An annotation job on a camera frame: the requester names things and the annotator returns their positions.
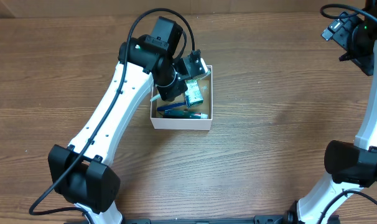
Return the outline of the green white soap packet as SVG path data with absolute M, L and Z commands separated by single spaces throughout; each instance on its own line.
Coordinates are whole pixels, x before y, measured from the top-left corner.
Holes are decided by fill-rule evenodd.
M 203 96 L 196 80 L 187 80 L 187 90 L 185 91 L 185 102 L 188 108 L 201 105 L 203 103 Z

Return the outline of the blue disposable razor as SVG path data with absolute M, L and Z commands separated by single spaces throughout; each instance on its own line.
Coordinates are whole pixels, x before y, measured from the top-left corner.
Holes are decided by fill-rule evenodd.
M 157 111 L 166 111 L 166 110 L 171 110 L 173 108 L 178 108 L 178 107 L 181 107 L 181 106 L 186 106 L 186 102 L 178 102 L 178 103 L 172 103 L 172 104 L 169 104 L 169 105 L 163 105 L 163 106 L 159 106 L 157 107 Z

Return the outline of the teal toothpaste tube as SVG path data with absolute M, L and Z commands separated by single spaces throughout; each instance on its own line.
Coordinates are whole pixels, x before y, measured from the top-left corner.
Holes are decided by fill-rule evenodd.
M 207 119 L 208 115 L 205 113 L 196 113 L 193 111 L 181 111 L 181 110 L 165 110 L 163 118 L 171 119 Z

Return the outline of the green white toothbrush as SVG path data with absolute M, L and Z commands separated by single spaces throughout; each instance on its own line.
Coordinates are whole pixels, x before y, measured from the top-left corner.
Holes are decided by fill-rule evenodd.
M 161 95 L 160 95 L 160 94 L 157 94 L 157 95 L 153 96 L 153 97 L 150 99 L 150 102 L 157 101 L 160 97 L 161 97 Z

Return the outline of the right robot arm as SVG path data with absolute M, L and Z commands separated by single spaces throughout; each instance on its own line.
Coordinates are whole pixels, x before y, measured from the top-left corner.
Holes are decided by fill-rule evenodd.
M 377 201 L 362 192 L 377 182 L 377 1 L 363 9 L 346 4 L 326 4 L 322 16 L 332 23 L 322 32 L 345 53 L 340 61 L 353 62 L 372 77 L 363 122 L 352 143 L 333 140 L 325 155 L 325 173 L 312 190 L 282 216 L 281 223 L 339 223 L 334 212 L 352 195 Z

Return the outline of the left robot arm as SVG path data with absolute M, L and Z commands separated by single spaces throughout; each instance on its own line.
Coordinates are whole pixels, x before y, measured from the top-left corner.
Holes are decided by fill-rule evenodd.
M 111 169 L 119 141 L 141 101 L 156 88 L 164 101 L 187 91 L 187 80 L 208 73 L 200 51 L 174 56 L 186 34 L 159 17 L 149 35 L 130 37 L 119 50 L 113 80 L 85 127 L 67 147 L 54 145 L 48 163 L 56 193 L 87 223 L 122 223 L 115 198 L 120 178 Z

